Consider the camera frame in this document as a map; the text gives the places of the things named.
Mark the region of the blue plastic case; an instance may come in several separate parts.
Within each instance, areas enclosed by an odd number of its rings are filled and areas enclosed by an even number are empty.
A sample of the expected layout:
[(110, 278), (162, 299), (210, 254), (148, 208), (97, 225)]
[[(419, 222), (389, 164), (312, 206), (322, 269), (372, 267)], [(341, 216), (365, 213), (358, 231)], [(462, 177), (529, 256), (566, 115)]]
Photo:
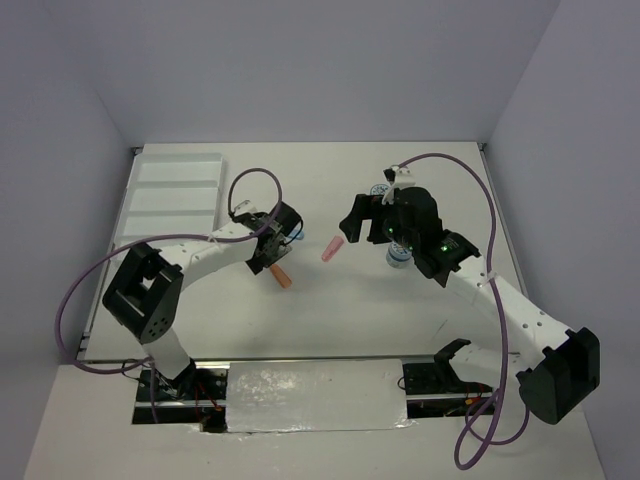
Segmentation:
[(294, 240), (303, 240), (304, 239), (304, 231), (301, 228), (296, 228), (291, 232), (290, 239)]

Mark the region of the orange plastic case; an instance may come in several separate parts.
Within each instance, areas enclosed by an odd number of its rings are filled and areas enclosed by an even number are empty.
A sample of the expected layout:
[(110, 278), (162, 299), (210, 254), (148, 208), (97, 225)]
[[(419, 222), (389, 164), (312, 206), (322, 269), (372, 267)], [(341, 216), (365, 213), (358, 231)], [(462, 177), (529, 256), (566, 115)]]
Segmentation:
[(272, 276), (278, 282), (283, 289), (288, 289), (292, 286), (293, 282), (291, 278), (285, 273), (285, 271), (277, 264), (271, 265), (269, 268)]

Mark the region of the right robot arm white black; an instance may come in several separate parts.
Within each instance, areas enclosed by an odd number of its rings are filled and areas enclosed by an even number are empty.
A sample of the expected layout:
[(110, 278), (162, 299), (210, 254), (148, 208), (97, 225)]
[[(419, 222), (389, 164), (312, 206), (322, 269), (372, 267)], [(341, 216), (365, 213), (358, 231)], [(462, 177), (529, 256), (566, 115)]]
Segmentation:
[(489, 319), (503, 319), (508, 341), (524, 365), (516, 372), (524, 405), (539, 420), (558, 424), (600, 384), (598, 337), (572, 330), (545, 314), (500, 275), (488, 258), (459, 233), (444, 228), (435, 199), (421, 187), (397, 189), (393, 199), (358, 194), (339, 228), (350, 243), (370, 221), (372, 244), (395, 242), (411, 254), (419, 272), (459, 295)]

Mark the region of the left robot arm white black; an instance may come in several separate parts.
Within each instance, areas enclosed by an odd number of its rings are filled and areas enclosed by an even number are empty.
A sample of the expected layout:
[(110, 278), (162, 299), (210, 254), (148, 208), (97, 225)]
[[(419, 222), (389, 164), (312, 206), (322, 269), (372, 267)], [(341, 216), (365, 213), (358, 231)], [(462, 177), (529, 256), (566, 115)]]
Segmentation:
[(301, 215), (286, 203), (271, 219), (245, 201), (205, 240), (160, 249), (143, 242), (129, 250), (102, 304), (152, 359), (160, 387), (172, 398), (189, 396), (199, 381), (195, 361), (173, 327), (182, 292), (234, 264), (259, 274), (291, 251), (289, 235), (302, 225)]

